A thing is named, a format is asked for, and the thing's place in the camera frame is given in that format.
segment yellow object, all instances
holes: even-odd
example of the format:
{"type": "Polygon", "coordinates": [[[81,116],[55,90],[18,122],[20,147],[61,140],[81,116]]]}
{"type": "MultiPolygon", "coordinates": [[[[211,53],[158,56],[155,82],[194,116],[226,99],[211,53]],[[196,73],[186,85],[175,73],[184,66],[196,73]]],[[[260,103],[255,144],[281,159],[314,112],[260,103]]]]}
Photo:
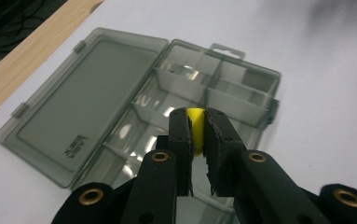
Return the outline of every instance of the yellow object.
{"type": "Polygon", "coordinates": [[[188,108],[186,112],[192,120],[193,140],[196,147],[195,156],[199,156],[202,153],[204,143],[204,109],[188,108]]]}

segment white tabletop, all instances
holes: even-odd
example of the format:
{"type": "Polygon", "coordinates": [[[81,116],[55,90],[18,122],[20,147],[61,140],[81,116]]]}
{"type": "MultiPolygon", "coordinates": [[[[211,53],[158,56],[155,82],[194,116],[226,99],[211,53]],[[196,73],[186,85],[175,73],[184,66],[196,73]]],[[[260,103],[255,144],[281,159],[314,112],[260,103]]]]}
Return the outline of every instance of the white tabletop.
{"type": "MultiPolygon", "coordinates": [[[[0,127],[96,27],[219,43],[282,73],[260,144],[297,185],[357,188],[357,1],[106,0],[0,106],[0,127]]],[[[0,146],[0,223],[49,223],[70,194],[0,146]]]]}

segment open box lid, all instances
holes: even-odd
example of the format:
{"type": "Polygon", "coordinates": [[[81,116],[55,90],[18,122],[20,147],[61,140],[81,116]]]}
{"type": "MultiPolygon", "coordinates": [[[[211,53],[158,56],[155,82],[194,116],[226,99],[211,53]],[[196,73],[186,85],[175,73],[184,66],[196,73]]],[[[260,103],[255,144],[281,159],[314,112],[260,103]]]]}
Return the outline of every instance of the open box lid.
{"type": "Polygon", "coordinates": [[[68,187],[168,43],[94,30],[13,112],[0,130],[0,143],[68,187]]]}

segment transparent plastic box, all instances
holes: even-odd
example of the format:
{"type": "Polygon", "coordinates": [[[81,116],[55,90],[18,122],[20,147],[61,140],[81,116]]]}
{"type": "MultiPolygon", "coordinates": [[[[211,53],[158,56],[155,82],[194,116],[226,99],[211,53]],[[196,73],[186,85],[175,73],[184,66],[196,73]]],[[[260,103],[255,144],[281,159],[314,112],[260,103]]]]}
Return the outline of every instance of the transparent plastic box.
{"type": "MultiPolygon", "coordinates": [[[[116,188],[168,134],[175,108],[224,111],[255,149],[277,111],[280,78],[184,41],[96,29],[12,114],[0,143],[64,188],[116,188]]],[[[232,199],[211,196],[207,172],[205,159],[195,158],[195,198],[178,198],[177,223],[238,222],[232,199]]]]}

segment embossed logo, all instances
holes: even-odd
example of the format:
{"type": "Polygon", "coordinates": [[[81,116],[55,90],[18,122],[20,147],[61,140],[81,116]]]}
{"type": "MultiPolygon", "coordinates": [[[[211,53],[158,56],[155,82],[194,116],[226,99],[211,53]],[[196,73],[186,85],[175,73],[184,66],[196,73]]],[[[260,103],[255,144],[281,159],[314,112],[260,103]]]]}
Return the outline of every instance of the embossed logo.
{"type": "Polygon", "coordinates": [[[65,150],[64,154],[68,158],[74,158],[80,149],[85,145],[86,140],[88,140],[86,136],[79,134],[71,145],[65,150]]]}

